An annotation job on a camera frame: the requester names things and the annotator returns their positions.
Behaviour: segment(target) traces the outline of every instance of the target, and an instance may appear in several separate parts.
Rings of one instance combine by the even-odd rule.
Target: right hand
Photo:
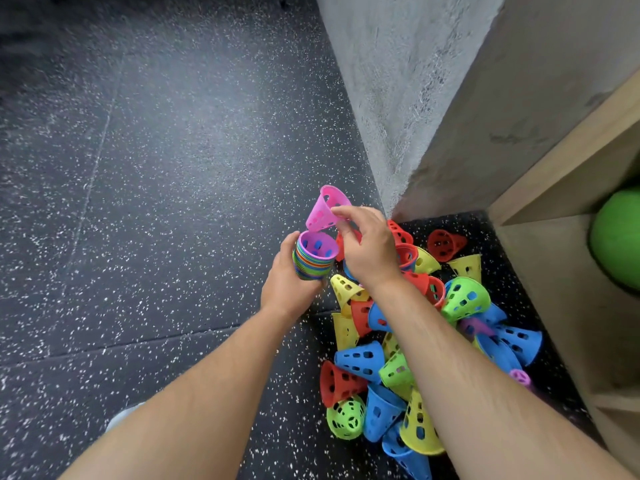
[[[370,207],[341,205],[331,209],[332,213],[357,224],[362,241],[353,232],[348,222],[338,221],[336,226],[344,241],[344,258],[349,271],[370,293],[385,283],[402,280],[397,263],[396,243],[382,212]]]

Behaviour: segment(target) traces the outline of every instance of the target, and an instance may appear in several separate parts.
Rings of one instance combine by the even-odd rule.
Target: pink plastic cone
[[[343,218],[337,217],[331,212],[331,208],[337,205],[351,205],[351,202],[347,196],[336,187],[324,185],[320,189],[320,197],[318,197],[307,219],[307,229],[317,232],[335,226],[335,223],[338,221],[343,221]]]

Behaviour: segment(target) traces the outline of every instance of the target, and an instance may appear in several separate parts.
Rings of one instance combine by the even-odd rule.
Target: black speckled floor
[[[380,206],[314,0],[69,0],[41,54],[0,50],[0,477],[55,478],[257,309],[320,185]],[[512,322],[540,328],[491,227],[465,234]],[[242,479],[401,478],[333,439],[326,291],[281,348]],[[549,342],[540,389],[582,405]],[[455,478],[446,457],[434,478]]]

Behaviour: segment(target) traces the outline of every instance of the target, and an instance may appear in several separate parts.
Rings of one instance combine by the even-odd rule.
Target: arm
[[[361,278],[406,356],[427,410],[462,479],[632,480],[608,452],[469,345],[405,281],[382,214],[336,207],[349,270]]]
[[[236,478],[276,350],[322,286],[296,275],[299,234],[282,243],[260,311],[92,444],[61,479]]]

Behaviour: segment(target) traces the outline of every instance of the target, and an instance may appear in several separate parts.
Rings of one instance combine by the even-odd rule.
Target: gray wall
[[[317,2],[389,213],[503,0]]]
[[[394,210],[485,209],[640,67],[640,0],[507,0]]]

